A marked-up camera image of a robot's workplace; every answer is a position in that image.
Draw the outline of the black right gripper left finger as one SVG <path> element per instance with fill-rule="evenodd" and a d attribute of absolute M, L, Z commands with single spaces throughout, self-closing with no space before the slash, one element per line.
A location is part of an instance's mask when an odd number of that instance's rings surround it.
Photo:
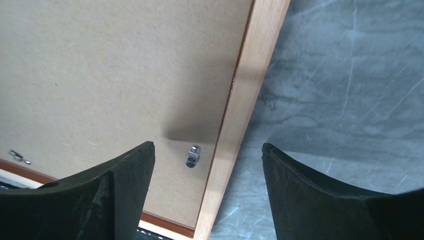
<path fill-rule="evenodd" d="M 3 240 L 134 240 L 155 166 L 146 141 L 38 188 L 0 193 Z"/>

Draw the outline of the silver turn clip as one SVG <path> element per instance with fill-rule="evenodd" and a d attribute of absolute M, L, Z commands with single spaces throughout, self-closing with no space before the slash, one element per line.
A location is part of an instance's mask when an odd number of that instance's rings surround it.
<path fill-rule="evenodd" d="M 188 168 L 194 168 L 200 159 L 200 155 L 201 147 L 199 145 L 193 144 L 187 154 L 186 166 Z"/>
<path fill-rule="evenodd" d="M 22 162 L 26 165 L 30 165 L 31 161 L 29 161 L 28 159 L 26 159 L 24 156 L 22 156 L 20 153 L 14 151 L 14 150 L 10 150 L 9 154 L 13 157 L 13 159 L 17 162 Z"/>

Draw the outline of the silver turn clip bottom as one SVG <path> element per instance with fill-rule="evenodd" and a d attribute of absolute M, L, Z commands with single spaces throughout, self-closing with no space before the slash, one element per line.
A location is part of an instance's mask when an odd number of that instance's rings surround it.
<path fill-rule="evenodd" d="M 22 162 L 26 165 L 30 165 L 31 161 L 29 161 L 28 159 L 26 159 L 24 156 L 22 156 L 20 153 L 14 151 L 14 150 L 10 150 L 9 154 L 13 157 L 13 159 L 17 162 Z"/>

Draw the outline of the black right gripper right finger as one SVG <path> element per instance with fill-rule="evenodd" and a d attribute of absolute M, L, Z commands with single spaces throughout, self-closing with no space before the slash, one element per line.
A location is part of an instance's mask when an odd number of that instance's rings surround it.
<path fill-rule="evenodd" d="M 424 191 L 388 194 L 317 171 L 271 143 L 262 165 L 279 240 L 421 240 Z"/>

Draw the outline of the brown backing board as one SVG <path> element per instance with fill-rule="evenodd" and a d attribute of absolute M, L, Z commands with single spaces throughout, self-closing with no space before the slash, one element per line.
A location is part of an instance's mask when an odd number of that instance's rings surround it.
<path fill-rule="evenodd" d="M 143 209 L 194 228 L 251 4 L 1 1 L 0 157 L 61 179 L 151 141 Z"/>

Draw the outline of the silver turn clip right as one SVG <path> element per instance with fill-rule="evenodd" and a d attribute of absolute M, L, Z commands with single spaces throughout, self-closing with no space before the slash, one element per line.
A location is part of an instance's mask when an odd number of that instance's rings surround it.
<path fill-rule="evenodd" d="M 199 145 L 193 144 L 187 154 L 186 166 L 188 168 L 194 168 L 200 159 L 200 155 L 201 147 Z"/>

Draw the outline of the wooden picture frame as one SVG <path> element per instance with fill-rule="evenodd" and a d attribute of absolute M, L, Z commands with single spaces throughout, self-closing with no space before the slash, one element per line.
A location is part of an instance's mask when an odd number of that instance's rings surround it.
<path fill-rule="evenodd" d="M 162 239 L 206 240 L 211 234 L 259 90 L 269 66 L 280 28 L 289 6 L 287 0 L 250 1 L 251 6 L 247 23 L 229 88 L 195 227 L 190 228 L 177 222 L 169 221 L 163 217 L 147 213 L 144 211 L 145 203 L 143 205 L 138 228 L 143 228 L 158 234 Z M 7 161 L 1 157 L 0 174 L 4 178 L 9 178 L 26 185 L 27 189 L 36 189 L 42 185 L 74 175 L 54 178 L 31 169 L 30 165 L 23 162 L 18 162 L 14 159 L 13 161 Z"/>

